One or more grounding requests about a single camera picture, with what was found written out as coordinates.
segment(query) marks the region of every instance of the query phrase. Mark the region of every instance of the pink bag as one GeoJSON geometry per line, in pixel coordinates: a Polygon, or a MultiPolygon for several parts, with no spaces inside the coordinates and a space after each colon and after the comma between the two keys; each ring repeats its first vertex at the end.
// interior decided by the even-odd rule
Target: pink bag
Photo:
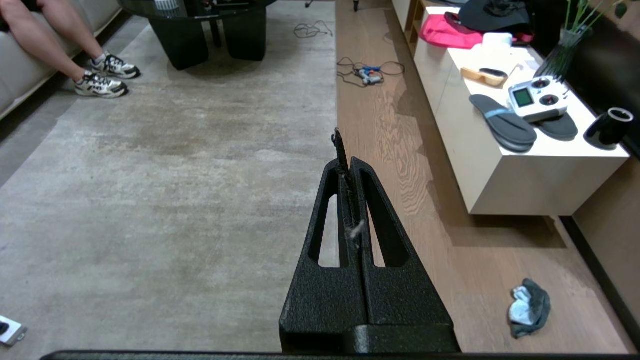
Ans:
{"type": "Polygon", "coordinates": [[[482,33],[457,23],[458,15],[429,15],[420,31],[420,38],[431,45],[471,49],[482,44],[482,33]]]}

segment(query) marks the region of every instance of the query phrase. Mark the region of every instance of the black cup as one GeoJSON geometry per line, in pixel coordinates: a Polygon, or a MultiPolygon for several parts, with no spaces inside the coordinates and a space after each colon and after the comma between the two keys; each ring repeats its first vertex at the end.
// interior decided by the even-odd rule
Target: black cup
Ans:
{"type": "Polygon", "coordinates": [[[600,115],[584,133],[588,143],[601,149],[615,149],[625,137],[634,116],[622,108],[611,108],[600,115]]]}

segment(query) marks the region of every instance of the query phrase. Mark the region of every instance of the baseboard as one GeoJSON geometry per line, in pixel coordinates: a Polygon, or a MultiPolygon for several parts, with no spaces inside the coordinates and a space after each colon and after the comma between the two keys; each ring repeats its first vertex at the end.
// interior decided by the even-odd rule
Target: baseboard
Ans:
{"type": "Polygon", "coordinates": [[[591,270],[596,281],[600,284],[604,295],[607,297],[607,300],[609,300],[609,303],[611,303],[611,307],[613,307],[616,315],[618,315],[618,319],[620,319],[620,323],[625,328],[631,342],[634,344],[636,349],[640,350],[640,325],[638,325],[636,318],[622,299],[622,296],[607,275],[604,267],[602,267],[602,264],[593,252],[593,249],[589,246],[589,243],[587,242],[587,239],[585,239],[580,227],[573,217],[560,217],[560,221],[562,221],[566,232],[573,240],[575,247],[580,252],[582,258],[584,258],[584,261],[587,263],[587,266],[591,270]]]}

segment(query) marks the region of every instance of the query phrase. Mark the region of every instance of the coffee table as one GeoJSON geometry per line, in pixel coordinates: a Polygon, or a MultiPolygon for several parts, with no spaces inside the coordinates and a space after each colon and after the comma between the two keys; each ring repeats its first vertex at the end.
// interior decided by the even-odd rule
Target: coffee table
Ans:
{"type": "Polygon", "coordinates": [[[202,23],[209,21],[214,43],[221,47],[222,20],[231,57],[261,61],[267,46],[266,7],[276,0],[118,0],[122,8],[149,19],[171,64],[177,70],[207,61],[202,23]]]}

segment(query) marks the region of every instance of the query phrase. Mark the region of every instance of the sock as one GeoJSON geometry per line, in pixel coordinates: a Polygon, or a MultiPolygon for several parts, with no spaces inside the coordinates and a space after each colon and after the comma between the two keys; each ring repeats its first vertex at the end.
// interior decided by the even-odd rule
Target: sock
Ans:
{"type": "Polygon", "coordinates": [[[542,329],[547,323],[549,313],[551,312],[551,298],[545,290],[530,279],[524,279],[524,281],[522,281],[522,287],[526,288],[528,296],[521,288],[514,289],[513,296],[516,298],[516,302],[526,303],[528,307],[528,318],[529,321],[532,322],[532,325],[522,325],[524,322],[514,322],[512,316],[515,314],[511,311],[512,306],[512,308],[509,309],[509,317],[512,319],[511,335],[516,339],[531,335],[533,332],[542,329]]]}
{"type": "MultiPolygon", "coordinates": [[[[93,75],[93,73],[92,73],[92,72],[90,72],[89,70],[85,70],[85,71],[84,71],[84,75],[85,75],[85,76],[91,76],[91,75],[93,75]]],[[[84,83],[84,78],[80,79],[80,81],[74,81],[74,82],[75,82],[76,84],[80,85],[80,84],[84,83]]]]}
{"type": "Polygon", "coordinates": [[[106,53],[100,55],[100,57],[98,57],[97,59],[92,60],[92,61],[93,61],[94,64],[97,65],[97,64],[103,62],[104,60],[107,60],[107,54],[106,53]]]}
{"type": "Polygon", "coordinates": [[[531,321],[531,307],[529,301],[531,301],[531,294],[524,286],[519,286],[512,291],[515,302],[509,308],[509,319],[511,322],[519,323],[521,325],[533,325],[531,321]]]}

